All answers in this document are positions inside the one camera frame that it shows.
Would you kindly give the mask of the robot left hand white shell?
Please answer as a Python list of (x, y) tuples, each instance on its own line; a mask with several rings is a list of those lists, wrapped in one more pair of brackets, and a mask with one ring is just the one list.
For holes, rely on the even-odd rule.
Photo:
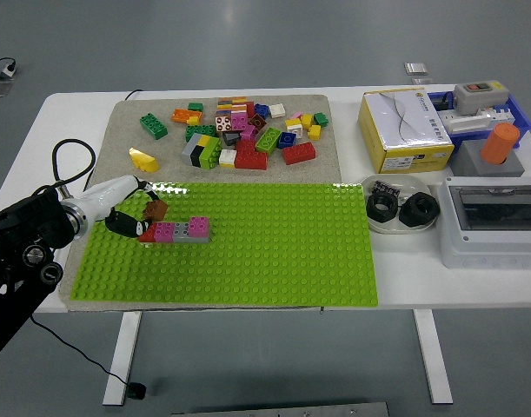
[(160, 200), (149, 182), (133, 175), (124, 175), (89, 188), (76, 199), (79, 229), (87, 232), (96, 222), (104, 221), (107, 229), (116, 234), (129, 238), (143, 235), (149, 229), (151, 220), (137, 220), (116, 211), (116, 205), (130, 198), (138, 190), (144, 191), (152, 201)]

